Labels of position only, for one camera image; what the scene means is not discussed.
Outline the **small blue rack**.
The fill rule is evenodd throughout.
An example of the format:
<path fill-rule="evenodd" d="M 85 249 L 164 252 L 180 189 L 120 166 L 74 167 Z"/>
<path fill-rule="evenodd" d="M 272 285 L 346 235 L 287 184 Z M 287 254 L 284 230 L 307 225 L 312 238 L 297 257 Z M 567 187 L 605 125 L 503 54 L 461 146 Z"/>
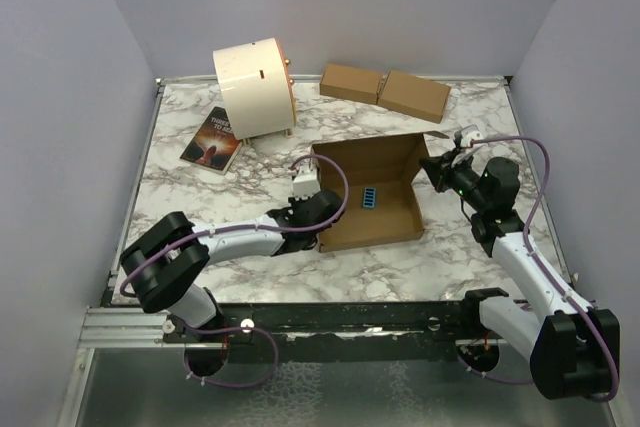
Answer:
<path fill-rule="evenodd" d="M 377 205 L 377 189 L 375 187 L 366 186 L 362 191 L 361 206 L 366 210 L 373 210 Z"/>

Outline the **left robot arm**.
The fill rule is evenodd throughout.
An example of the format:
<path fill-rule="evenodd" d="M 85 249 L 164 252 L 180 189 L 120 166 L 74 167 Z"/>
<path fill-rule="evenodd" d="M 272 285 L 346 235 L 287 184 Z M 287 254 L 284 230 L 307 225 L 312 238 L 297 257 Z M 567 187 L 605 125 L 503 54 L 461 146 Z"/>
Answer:
<path fill-rule="evenodd" d="M 319 233 L 337 222 L 345 207 L 338 193 L 324 189 L 253 221 L 200 230 L 183 212 L 171 212 L 121 254 L 126 278 L 120 294 L 137 299 L 146 313 L 170 312 L 195 339 L 210 341 L 220 332 L 222 314 L 213 294 L 195 284 L 205 267 L 310 250 Z"/>

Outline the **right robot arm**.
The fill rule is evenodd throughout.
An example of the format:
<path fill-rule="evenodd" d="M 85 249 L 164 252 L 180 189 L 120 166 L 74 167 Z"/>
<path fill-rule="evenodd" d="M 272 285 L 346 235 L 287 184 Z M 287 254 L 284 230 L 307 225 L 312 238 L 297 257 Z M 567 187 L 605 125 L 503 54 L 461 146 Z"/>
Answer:
<path fill-rule="evenodd" d="M 469 337 L 493 332 L 529 363 L 533 384 L 547 399 L 585 397 L 608 402 L 619 389 L 620 324 L 564 281 L 544 258 L 514 208 L 519 167 L 504 157 L 490 159 L 482 173 L 473 159 L 452 150 L 422 158 L 420 167 L 437 192 L 454 191 L 474 209 L 474 240 L 515 282 L 527 308 L 501 288 L 466 292 L 459 325 Z"/>

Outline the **brown cardboard box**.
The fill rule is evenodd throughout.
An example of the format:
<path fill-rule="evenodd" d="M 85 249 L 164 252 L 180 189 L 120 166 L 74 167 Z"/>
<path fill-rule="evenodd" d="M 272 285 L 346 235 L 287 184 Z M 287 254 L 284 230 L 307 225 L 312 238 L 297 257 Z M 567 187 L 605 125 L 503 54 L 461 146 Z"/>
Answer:
<path fill-rule="evenodd" d="M 323 253 L 418 240 L 424 233 L 412 183 L 429 157 L 424 132 L 317 143 L 320 186 L 348 197 L 319 234 Z"/>

